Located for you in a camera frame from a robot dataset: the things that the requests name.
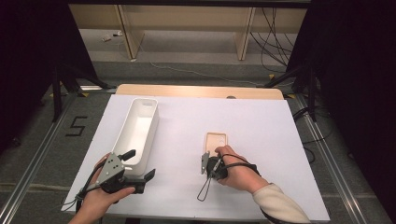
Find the gray floor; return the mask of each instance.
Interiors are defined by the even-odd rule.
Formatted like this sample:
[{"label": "gray floor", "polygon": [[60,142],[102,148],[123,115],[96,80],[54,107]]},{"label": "gray floor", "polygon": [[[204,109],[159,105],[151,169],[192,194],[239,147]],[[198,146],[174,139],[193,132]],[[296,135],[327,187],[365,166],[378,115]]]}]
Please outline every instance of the gray floor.
[{"label": "gray floor", "polygon": [[[138,58],[130,62],[126,57],[122,38],[114,37],[106,43],[101,40],[103,35],[112,35],[115,32],[117,31],[81,30],[99,78],[109,84],[161,83],[255,87],[257,84],[268,82],[268,75],[273,74],[262,67],[261,49],[252,39],[248,45],[246,59],[238,61],[231,33],[146,32]],[[294,40],[295,35],[290,35],[290,39]],[[285,38],[281,38],[280,42],[285,48],[291,49],[289,41]],[[262,61],[271,69],[284,70],[284,67],[269,57],[263,57]],[[278,87],[284,93],[291,93],[291,82],[292,80],[287,80]],[[60,206],[83,161],[109,97],[108,93],[90,93],[87,97],[74,100],[12,223],[65,223],[71,218],[69,214],[60,212]],[[287,101],[292,113],[300,109],[296,99],[287,98]],[[37,106],[31,121],[21,133],[21,146],[10,147],[0,156],[0,204],[5,203],[15,184],[19,182],[51,125],[50,90],[43,97],[43,102],[44,105]],[[391,223],[359,167],[348,157],[348,149],[343,143],[343,138],[337,132],[320,98],[317,99],[317,105],[317,124],[326,136],[325,142],[358,201],[367,223]],[[74,132],[70,125],[76,116],[87,117],[78,121],[78,125],[86,128],[81,136],[68,137],[68,133]],[[296,126],[304,146],[315,155],[311,167],[329,210],[331,223],[354,223],[318,151],[318,145],[311,142],[313,136],[305,120],[297,120]],[[121,217],[106,217],[104,223],[124,223],[124,220]],[[164,222],[145,220],[145,223]]]}]

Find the sleeve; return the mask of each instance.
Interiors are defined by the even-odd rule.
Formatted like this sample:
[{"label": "sleeve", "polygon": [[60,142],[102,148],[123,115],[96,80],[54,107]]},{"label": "sleeve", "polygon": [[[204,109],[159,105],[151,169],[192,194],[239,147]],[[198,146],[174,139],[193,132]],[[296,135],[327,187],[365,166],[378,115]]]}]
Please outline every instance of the sleeve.
[{"label": "sleeve", "polygon": [[275,184],[253,193],[253,200],[274,223],[310,223],[303,209]]}]

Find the white tray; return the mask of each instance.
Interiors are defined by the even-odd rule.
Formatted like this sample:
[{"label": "white tray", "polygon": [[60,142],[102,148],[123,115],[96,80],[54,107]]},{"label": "white tray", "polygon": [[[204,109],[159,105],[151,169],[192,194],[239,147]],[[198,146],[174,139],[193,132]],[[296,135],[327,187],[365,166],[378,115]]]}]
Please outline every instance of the white tray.
[{"label": "white tray", "polygon": [[151,151],[158,126],[158,102],[154,99],[136,98],[132,101],[113,148],[116,155],[136,150],[134,157],[123,161],[126,175],[142,175]]}]

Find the right hand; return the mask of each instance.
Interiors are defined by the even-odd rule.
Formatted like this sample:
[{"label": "right hand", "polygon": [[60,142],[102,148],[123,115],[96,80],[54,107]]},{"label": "right hand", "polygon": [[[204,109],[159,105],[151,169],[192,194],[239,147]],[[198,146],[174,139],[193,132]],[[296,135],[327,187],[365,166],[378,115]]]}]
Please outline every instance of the right hand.
[{"label": "right hand", "polygon": [[[221,156],[225,154],[231,154],[245,160],[244,157],[236,154],[228,145],[224,147],[218,147],[215,151]],[[233,156],[224,156],[223,160],[226,165],[236,162],[244,162]],[[234,189],[246,190],[250,193],[254,193],[258,189],[269,185],[269,183],[264,178],[257,175],[253,170],[246,166],[234,166],[228,168],[227,170],[228,176],[224,179],[218,180],[221,185],[226,185]]]}]

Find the skin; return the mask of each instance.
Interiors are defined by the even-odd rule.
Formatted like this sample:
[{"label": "skin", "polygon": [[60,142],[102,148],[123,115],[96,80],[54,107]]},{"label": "skin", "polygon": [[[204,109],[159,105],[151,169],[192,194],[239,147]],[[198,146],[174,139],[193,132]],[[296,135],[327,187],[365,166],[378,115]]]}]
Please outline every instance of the skin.
[{"label": "skin", "polygon": [[[220,155],[232,154],[245,160],[244,157],[236,154],[230,146],[218,147],[215,151]],[[235,162],[244,162],[232,156],[224,156],[223,160],[226,165]],[[251,194],[256,192],[258,189],[269,185],[267,180],[245,166],[234,166],[228,168],[228,176],[218,181],[221,185],[229,186],[234,189],[246,190]]]},{"label": "skin", "polygon": [[[232,154],[245,160],[244,157],[236,154],[230,146],[218,147],[215,151],[220,155]],[[99,162],[97,162],[95,166],[101,161],[105,160],[107,156],[108,154],[106,154]],[[226,165],[235,162],[243,162],[242,160],[232,156],[225,156],[223,160]],[[101,170],[102,169],[99,169],[95,173],[91,184],[96,181]],[[269,183],[264,178],[257,175],[254,171],[245,166],[235,166],[228,168],[228,176],[224,179],[220,179],[219,183],[234,189],[246,190],[251,194],[256,192],[258,189],[269,185]],[[87,194],[81,208],[73,217],[73,219],[70,220],[69,224],[93,223],[105,214],[111,204],[125,198],[133,192],[134,188],[121,189],[112,194],[108,194],[102,191],[102,189],[92,190]]]},{"label": "skin", "polygon": [[[105,160],[107,156],[108,154],[106,154],[99,162],[97,162],[95,166],[97,166],[101,161]],[[102,169],[99,169],[95,173],[95,175],[92,177],[91,184],[96,181],[101,171]],[[69,224],[93,223],[105,215],[105,212],[111,204],[125,198],[133,192],[134,188],[121,189],[112,194],[108,194],[100,188],[92,190],[88,192],[87,196],[85,196],[81,208],[72,218],[72,220],[70,220]]]}]

